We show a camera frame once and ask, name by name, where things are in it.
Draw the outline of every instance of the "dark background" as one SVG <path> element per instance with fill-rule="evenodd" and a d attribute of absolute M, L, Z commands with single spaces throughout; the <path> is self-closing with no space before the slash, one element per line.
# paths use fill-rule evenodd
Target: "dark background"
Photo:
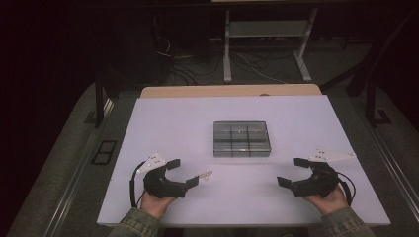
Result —
<path fill-rule="evenodd" d="M 320 8 L 314 40 L 373 40 L 397 23 L 396 10 L 375 6 Z M 82 93 L 98 75 L 111 97 L 121 90 L 159 85 L 164 65 L 154 47 L 152 13 L 85 11 L 72 1 L 2 1 L 1 219 L 7 233 Z M 244 20 L 271 18 L 266 11 L 237 12 Z M 287 18 L 297 15 L 284 14 Z M 207 39 L 223 36 L 223 12 L 165 11 L 160 29 L 180 47 L 203 57 Z M 375 77 L 419 129 L 417 12 L 381 61 Z M 377 24 L 387 26 L 376 31 Z"/>

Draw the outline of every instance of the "sleeve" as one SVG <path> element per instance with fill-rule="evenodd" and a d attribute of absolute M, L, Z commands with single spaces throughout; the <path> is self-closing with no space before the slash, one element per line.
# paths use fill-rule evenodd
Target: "sleeve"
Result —
<path fill-rule="evenodd" d="M 158 219 L 141 209 L 132 208 L 109 236 L 153 237 L 157 236 L 158 227 Z"/>
<path fill-rule="evenodd" d="M 373 231 L 350 208 L 337 210 L 321 217 L 326 236 L 333 237 L 371 237 Z"/>

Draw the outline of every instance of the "floor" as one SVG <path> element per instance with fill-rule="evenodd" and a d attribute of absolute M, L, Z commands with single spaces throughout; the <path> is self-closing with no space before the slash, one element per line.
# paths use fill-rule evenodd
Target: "floor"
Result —
<path fill-rule="evenodd" d="M 358 63 L 368 52 L 367 44 L 343 48 L 340 39 L 311 41 L 304 56 L 312 83 L 322 85 Z M 293 39 L 242 39 L 232 42 L 232 84 L 305 83 L 292 57 Z M 162 86 L 222 85 L 222 43 L 211 40 L 210 58 L 196 58 L 182 48 L 173 55 L 173 64 Z M 389 172 L 385 160 L 394 157 L 412 190 L 419 190 L 419 133 L 378 90 L 377 108 L 384 110 L 392 124 L 371 128 L 364 117 L 365 93 L 348 97 L 345 89 L 351 78 L 324 91 L 344 127 L 365 169 L 391 225 L 373 227 L 377 236 L 417 236 L 418 216 L 406 201 L 403 185 Z M 117 161 L 138 92 L 121 92 L 109 103 L 101 127 L 86 118 L 95 110 L 94 85 L 86 89 L 58 137 L 9 236 L 106 236 L 111 228 L 96 223 L 108 181 Z M 116 140 L 117 147 L 108 165 L 93 165 L 91 158 L 102 140 Z M 311 226 L 310 236 L 323 236 L 321 226 Z"/>

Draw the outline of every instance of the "white surface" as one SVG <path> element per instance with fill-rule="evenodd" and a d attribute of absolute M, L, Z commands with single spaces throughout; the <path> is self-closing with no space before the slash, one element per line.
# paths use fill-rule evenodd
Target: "white surface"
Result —
<path fill-rule="evenodd" d="M 263 120 L 272 146 L 268 158 L 213 158 L 212 125 L 217 120 Z M 161 223 L 168 226 L 307 225 L 320 222 L 308 202 L 281 188 L 277 176 L 306 179 L 309 169 L 293 165 L 317 147 L 353 153 L 326 96 L 214 97 L 139 99 L 110 181 L 98 223 L 118 223 L 130 209 L 128 182 L 133 169 L 154 151 L 166 161 L 181 159 L 181 167 L 166 173 L 172 181 L 200 179 L 185 198 L 170 206 Z M 357 158 L 330 165 L 357 187 L 353 209 L 368 224 L 388 224 Z M 136 176 L 136 196 L 142 178 Z"/>

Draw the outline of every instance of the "person's left hand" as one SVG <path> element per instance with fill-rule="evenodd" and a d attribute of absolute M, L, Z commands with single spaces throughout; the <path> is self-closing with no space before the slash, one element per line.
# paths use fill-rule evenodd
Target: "person's left hand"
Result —
<path fill-rule="evenodd" d="M 153 217 L 160 219 L 166 212 L 167 206 L 175 200 L 174 197 L 159 198 L 145 192 L 141 199 L 140 209 L 144 210 Z"/>

